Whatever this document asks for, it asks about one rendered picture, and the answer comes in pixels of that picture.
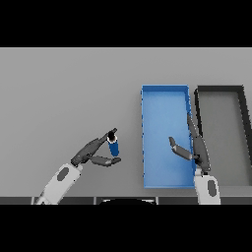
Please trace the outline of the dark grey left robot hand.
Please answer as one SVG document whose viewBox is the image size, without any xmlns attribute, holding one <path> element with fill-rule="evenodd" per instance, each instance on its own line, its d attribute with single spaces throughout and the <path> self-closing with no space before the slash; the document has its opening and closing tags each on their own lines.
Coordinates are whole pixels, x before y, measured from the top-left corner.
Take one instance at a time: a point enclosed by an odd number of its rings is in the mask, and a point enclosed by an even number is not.
<svg viewBox="0 0 252 252">
<path fill-rule="evenodd" d="M 78 166 L 79 164 L 85 164 L 86 162 L 90 160 L 93 164 L 109 167 L 121 161 L 121 158 L 119 156 L 117 157 L 96 156 L 95 157 L 95 153 L 98 151 L 98 149 L 105 142 L 107 142 L 107 136 L 108 136 L 108 132 L 103 137 L 96 138 L 88 142 L 82 149 L 80 149 L 74 155 L 74 157 L 71 159 L 71 163 L 74 166 Z"/>
</svg>

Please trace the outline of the blue bin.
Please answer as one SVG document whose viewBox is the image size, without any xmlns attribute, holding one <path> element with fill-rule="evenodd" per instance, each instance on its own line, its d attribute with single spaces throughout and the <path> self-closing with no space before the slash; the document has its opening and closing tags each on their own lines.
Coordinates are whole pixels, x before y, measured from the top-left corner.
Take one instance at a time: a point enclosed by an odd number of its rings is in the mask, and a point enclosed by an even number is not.
<svg viewBox="0 0 252 252">
<path fill-rule="evenodd" d="M 187 85 L 142 85 L 142 152 L 144 187 L 193 188 L 196 164 L 171 150 L 169 137 L 193 152 L 187 124 L 191 114 Z"/>
</svg>

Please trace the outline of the dark grey bin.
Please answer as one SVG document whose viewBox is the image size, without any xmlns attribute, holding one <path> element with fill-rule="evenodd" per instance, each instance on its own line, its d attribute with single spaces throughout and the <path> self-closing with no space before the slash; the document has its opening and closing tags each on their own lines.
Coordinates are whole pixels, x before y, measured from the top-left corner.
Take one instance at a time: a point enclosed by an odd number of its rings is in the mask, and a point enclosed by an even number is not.
<svg viewBox="0 0 252 252">
<path fill-rule="evenodd" d="M 252 128 L 243 86 L 198 86 L 199 132 L 219 186 L 252 186 Z"/>
</svg>

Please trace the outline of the blue pipe with dark end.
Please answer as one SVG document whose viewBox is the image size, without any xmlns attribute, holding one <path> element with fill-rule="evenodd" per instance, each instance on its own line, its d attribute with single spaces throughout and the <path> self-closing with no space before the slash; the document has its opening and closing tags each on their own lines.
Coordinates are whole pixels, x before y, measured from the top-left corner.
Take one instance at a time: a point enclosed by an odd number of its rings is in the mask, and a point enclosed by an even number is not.
<svg viewBox="0 0 252 252">
<path fill-rule="evenodd" d="M 117 157 L 119 155 L 118 139 L 113 131 L 108 132 L 107 142 L 108 142 L 108 146 L 109 146 L 111 154 L 114 157 Z"/>
</svg>

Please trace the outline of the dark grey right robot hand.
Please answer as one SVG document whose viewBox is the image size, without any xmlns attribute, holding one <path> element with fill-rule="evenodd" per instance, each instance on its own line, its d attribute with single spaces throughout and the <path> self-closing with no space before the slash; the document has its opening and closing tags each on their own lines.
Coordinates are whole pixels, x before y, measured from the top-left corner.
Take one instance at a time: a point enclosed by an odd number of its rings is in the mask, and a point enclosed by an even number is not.
<svg viewBox="0 0 252 252">
<path fill-rule="evenodd" d="M 190 153 L 188 150 L 177 145 L 172 137 L 169 137 L 169 143 L 171 150 L 178 156 L 187 160 L 194 160 L 195 163 L 201 168 L 201 173 L 207 175 L 211 171 L 209 153 L 207 150 L 206 143 L 202 136 L 197 132 L 195 124 L 190 114 L 187 114 L 187 124 L 190 131 L 190 136 L 193 143 L 193 152 Z"/>
</svg>

